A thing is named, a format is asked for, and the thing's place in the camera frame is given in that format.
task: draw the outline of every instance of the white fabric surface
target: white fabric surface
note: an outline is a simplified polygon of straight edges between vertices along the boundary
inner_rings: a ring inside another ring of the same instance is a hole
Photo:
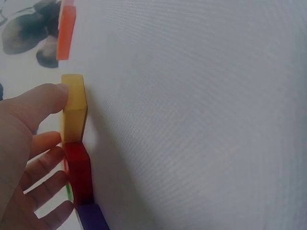
[[[111,230],[307,229],[307,1],[75,5]]]

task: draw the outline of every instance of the hand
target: hand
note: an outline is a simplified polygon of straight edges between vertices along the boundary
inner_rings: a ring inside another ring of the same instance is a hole
[[[65,201],[41,219],[34,213],[67,183],[63,171],[24,194],[63,158],[62,148],[56,147],[60,143],[58,132],[32,133],[49,114],[65,106],[67,97],[67,86],[45,84],[0,102],[1,230],[55,230],[73,210],[73,204]],[[46,150],[49,151],[26,165]]]

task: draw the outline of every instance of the orange block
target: orange block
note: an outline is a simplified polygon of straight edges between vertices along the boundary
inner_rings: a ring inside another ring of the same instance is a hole
[[[60,22],[61,22],[61,18],[62,18],[63,7],[64,6],[73,6],[73,4],[74,4],[74,0],[62,0],[61,1],[61,7],[59,9],[59,25],[58,25],[58,30],[59,30],[59,26],[60,26]]]
[[[71,39],[76,21],[76,7],[64,6],[59,26],[57,60],[67,60],[71,49]]]

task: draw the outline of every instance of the toy block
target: toy block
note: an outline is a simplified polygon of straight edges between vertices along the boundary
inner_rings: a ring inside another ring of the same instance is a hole
[[[67,184],[65,185],[66,187],[66,192],[67,192],[67,197],[68,197],[68,200],[70,200],[71,202],[73,202],[73,196],[71,194],[71,185],[70,184]]]
[[[97,204],[76,208],[79,222],[84,230],[109,230],[106,220]]]
[[[83,76],[64,74],[61,82],[69,86],[68,101],[61,118],[62,143],[82,141],[87,112]]]
[[[71,49],[71,39],[76,21],[76,7],[63,6],[59,26],[57,60],[67,60]]]
[[[63,7],[64,6],[73,6],[74,4],[74,0],[62,0],[61,1],[61,6],[59,9],[59,25],[58,25],[58,30],[60,28],[60,22],[61,22],[61,18],[62,18],[62,13],[63,13]]]
[[[66,172],[76,206],[94,203],[91,160],[82,142],[65,143]]]

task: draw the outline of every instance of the purple block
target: purple block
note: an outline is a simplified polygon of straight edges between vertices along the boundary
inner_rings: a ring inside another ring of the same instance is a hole
[[[78,206],[77,212],[84,230],[109,230],[98,205]]]

